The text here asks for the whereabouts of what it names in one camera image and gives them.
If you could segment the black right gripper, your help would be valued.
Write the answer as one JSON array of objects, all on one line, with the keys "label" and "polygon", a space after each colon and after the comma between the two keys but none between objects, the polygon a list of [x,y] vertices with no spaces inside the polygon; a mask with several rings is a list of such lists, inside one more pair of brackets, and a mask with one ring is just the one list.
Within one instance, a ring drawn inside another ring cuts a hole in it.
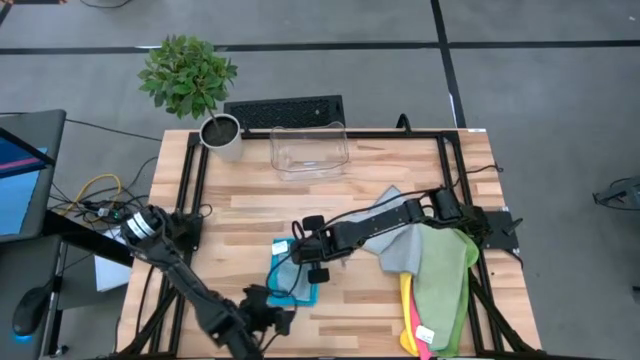
[{"label": "black right gripper", "polygon": [[[308,216],[302,219],[302,225],[292,225],[294,242],[290,254],[295,264],[329,262],[353,253],[352,224],[324,226],[323,215]],[[305,236],[303,230],[312,233]],[[312,268],[307,279],[310,284],[326,283],[330,280],[330,272],[327,268]]]}]

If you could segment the light blue teal-edged towel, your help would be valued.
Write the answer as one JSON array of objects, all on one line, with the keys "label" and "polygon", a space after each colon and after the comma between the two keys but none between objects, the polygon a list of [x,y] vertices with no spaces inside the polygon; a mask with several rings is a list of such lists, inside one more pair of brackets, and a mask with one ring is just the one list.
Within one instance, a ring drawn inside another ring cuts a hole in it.
[{"label": "light blue teal-edged towel", "polygon": [[307,279],[308,264],[296,265],[287,252],[275,255],[275,268],[270,277],[270,288],[278,299],[296,302],[312,300],[312,285]]}]

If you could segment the turquoise terry towel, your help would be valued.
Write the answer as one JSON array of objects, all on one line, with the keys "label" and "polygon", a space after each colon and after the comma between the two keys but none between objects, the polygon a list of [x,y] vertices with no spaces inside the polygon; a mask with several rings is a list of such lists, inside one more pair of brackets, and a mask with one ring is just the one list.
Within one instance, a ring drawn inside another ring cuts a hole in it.
[{"label": "turquoise terry towel", "polygon": [[275,238],[272,241],[272,246],[271,246],[272,256],[271,256],[270,270],[268,272],[268,280],[267,280],[268,288],[271,290],[272,294],[268,298],[268,302],[271,305],[282,306],[282,307],[295,307],[295,306],[313,307],[318,300],[318,286],[316,284],[311,284],[313,287],[312,300],[309,302],[296,302],[296,301],[291,301],[286,299],[278,299],[276,297],[275,291],[270,288],[270,277],[272,275],[273,270],[277,268],[277,265],[275,264],[275,255],[280,252],[287,252],[289,254],[289,246],[292,243],[293,243],[293,238]]}]

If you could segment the grey waffle-weave towel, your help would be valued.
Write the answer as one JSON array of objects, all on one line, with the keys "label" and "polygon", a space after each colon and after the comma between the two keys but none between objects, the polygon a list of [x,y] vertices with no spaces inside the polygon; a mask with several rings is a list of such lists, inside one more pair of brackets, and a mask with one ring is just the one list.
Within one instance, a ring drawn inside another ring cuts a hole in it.
[{"label": "grey waffle-weave towel", "polygon": [[[401,194],[400,190],[392,185],[376,200],[374,205],[378,205],[399,194]],[[404,196],[398,197],[376,209],[349,215],[344,220],[360,222],[401,205],[405,200]],[[418,224],[406,225],[373,237],[367,240],[362,248],[369,253],[377,255],[383,272],[416,275],[420,269],[422,240]]]}]

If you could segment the green microfiber towel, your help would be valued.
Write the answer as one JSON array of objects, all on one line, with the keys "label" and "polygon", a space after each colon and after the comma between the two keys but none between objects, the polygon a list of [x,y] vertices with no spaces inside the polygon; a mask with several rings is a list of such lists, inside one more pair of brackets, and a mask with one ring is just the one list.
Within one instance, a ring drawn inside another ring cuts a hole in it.
[{"label": "green microfiber towel", "polygon": [[468,270],[479,256],[474,241],[458,229],[418,227],[419,272],[413,277],[413,298],[420,323],[414,334],[431,352],[457,356],[469,302]]}]

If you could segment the clear plastic bin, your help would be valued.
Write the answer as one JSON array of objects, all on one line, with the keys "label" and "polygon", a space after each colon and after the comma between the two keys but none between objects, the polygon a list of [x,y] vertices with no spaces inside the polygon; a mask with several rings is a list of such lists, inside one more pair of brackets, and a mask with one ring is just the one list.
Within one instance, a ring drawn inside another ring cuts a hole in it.
[{"label": "clear plastic bin", "polygon": [[341,176],[349,162],[346,128],[337,121],[308,128],[274,127],[270,155],[273,169],[285,181]]}]

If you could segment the yellow towel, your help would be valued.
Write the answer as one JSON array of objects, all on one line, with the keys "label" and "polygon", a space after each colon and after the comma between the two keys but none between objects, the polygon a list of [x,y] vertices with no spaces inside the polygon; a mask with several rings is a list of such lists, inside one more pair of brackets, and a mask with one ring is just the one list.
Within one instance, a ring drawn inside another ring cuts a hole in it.
[{"label": "yellow towel", "polygon": [[401,273],[399,275],[399,288],[401,294],[401,305],[404,319],[404,328],[400,335],[400,344],[409,354],[418,357],[419,350],[415,343],[414,336],[411,333],[411,313],[410,313],[410,295],[411,295],[411,273]]}]

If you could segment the pink towel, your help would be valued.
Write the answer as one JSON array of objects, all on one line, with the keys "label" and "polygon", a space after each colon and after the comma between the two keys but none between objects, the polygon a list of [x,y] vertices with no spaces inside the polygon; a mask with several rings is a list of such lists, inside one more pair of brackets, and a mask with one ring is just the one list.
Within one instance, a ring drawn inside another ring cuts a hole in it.
[{"label": "pink towel", "polygon": [[428,342],[433,339],[434,333],[421,324],[416,303],[412,295],[409,296],[409,300],[409,314],[412,338],[419,353],[420,360],[430,360],[432,357],[432,353],[429,350]]}]

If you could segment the white paper sheet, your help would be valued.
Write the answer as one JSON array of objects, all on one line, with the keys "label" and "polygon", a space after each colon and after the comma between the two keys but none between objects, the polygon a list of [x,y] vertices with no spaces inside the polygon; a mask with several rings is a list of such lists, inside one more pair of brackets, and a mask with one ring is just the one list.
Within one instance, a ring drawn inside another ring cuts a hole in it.
[{"label": "white paper sheet", "polygon": [[96,290],[106,292],[129,283],[131,268],[95,255]]}]

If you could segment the black side desk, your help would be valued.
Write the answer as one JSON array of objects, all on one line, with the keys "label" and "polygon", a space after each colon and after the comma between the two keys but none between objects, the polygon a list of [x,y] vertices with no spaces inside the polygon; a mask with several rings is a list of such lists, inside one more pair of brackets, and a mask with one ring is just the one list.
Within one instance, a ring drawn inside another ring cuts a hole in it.
[{"label": "black side desk", "polygon": [[66,256],[59,251],[74,246],[86,251],[89,257],[97,255],[128,267],[132,266],[133,257],[126,245],[116,239],[77,224],[50,210],[42,216],[36,230],[0,236],[0,250],[15,244],[49,246],[51,254],[45,259],[52,262],[52,268],[44,283],[32,287],[48,286],[50,288],[50,300],[39,327],[30,336],[17,336],[12,330],[11,322],[11,333],[17,341],[36,338],[43,356],[58,357],[68,351],[67,346],[59,343],[63,316],[63,310],[59,308],[59,299],[64,272],[69,268],[64,263]]}]

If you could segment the green leafy plant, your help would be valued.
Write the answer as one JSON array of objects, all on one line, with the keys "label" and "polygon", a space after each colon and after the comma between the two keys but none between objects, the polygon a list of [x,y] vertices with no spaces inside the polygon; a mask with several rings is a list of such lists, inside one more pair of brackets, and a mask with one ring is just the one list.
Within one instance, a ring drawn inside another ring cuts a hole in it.
[{"label": "green leafy plant", "polygon": [[196,36],[169,35],[149,51],[138,72],[139,90],[154,106],[182,119],[210,116],[229,97],[238,66],[221,57],[208,41]]}]

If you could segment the black computer mouse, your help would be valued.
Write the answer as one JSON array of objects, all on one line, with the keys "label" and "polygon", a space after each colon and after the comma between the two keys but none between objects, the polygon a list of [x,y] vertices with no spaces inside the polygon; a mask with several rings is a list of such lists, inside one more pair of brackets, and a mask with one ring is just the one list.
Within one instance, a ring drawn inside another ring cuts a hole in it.
[{"label": "black computer mouse", "polygon": [[17,336],[30,336],[39,327],[50,300],[48,286],[28,290],[20,299],[12,317],[12,330]]}]

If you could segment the monitor with blue screen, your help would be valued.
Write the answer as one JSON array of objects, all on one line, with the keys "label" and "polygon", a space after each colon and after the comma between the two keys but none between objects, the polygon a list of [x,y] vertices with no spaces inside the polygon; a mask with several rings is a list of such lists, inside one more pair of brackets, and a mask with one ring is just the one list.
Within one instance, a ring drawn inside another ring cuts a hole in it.
[{"label": "monitor with blue screen", "polygon": [[0,244],[41,234],[66,117],[61,109],[0,116]]}]

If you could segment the grey chair base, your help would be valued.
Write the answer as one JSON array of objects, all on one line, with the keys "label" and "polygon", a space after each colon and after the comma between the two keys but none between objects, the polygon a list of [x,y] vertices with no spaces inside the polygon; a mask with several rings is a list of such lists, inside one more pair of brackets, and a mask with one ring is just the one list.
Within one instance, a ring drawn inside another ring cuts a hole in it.
[{"label": "grey chair base", "polygon": [[593,193],[593,200],[605,208],[640,212],[640,176],[614,180],[602,192]]}]

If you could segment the black aluminium table frame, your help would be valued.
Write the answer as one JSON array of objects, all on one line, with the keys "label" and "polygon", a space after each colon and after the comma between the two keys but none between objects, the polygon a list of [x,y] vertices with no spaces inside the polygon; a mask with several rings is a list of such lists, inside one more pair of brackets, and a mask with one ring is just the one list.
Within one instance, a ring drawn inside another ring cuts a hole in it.
[{"label": "black aluminium table frame", "polygon": [[[486,132],[459,135],[468,169],[494,163]],[[173,211],[179,196],[190,131],[166,131],[152,181],[149,202]],[[415,138],[349,139],[349,163],[334,178],[282,181],[270,161],[268,139],[243,140],[241,162],[227,163],[207,154],[199,173],[202,148],[187,165],[185,212],[191,210],[195,186],[203,184],[202,203],[213,212],[203,219],[200,247],[191,267],[211,289],[234,301],[243,288],[265,283],[271,243],[291,236],[291,222],[322,214],[327,220],[368,207],[389,186],[402,192],[443,184],[436,140]],[[486,210],[506,210],[499,175],[494,169],[468,175],[471,201]],[[463,184],[456,187],[463,199]],[[485,250],[485,263],[496,305],[511,326],[534,348],[541,348],[521,265],[500,250]],[[359,250],[346,260],[326,264],[330,281],[319,286],[318,303],[297,311],[291,335],[278,337],[266,356],[404,357],[399,337],[404,327],[397,275],[382,272],[378,259]],[[135,336],[137,314],[149,266],[134,262],[119,325],[123,349]],[[185,304],[178,332],[178,358],[226,357],[203,334],[192,307]]]}]

